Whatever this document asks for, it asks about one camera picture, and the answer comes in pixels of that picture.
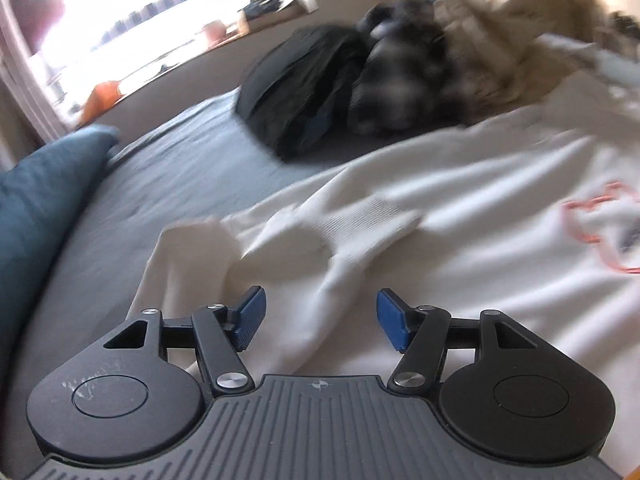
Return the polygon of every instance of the gray wall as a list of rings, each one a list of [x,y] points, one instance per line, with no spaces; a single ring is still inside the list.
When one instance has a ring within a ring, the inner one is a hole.
[[[128,144],[189,106],[238,86],[251,62],[296,28],[328,21],[353,23],[380,1],[384,0],[316,0],[318,10],[309,16],[240,38],[176,67],[119,102],[98,122],[119,127],[122,144]]]

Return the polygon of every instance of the pink curtain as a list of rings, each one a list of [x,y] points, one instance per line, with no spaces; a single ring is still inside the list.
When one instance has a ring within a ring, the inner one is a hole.
[[[30,50],[20,31],[10,0],[0,0],[0,82],[43,143],[64,136],[68,128],[36,81],[28,60]]]

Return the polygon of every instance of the crosshair logo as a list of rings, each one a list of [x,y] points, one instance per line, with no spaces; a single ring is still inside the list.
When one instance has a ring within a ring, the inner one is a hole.
[[[309,383],[309,386],[313,386],[316,390],[324,390],[327,386],[330,386],[330,384],[327,381],[318,379],[317,381]]]

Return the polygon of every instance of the window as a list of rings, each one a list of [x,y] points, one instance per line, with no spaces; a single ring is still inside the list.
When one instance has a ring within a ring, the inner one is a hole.
[[[98,83],[120,81],[126,94],[206,51],[204,27],[215,20],[232,37],[239,10],[250,0],[64,1],[65,15],[46,37],[33,67],[69,118]]]

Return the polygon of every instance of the white curtain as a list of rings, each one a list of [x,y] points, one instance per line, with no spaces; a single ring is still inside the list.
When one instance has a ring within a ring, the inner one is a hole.
[[[4,168],[68,132],[31,72],[30,55],[9,0],[0,0],[0,167]]]

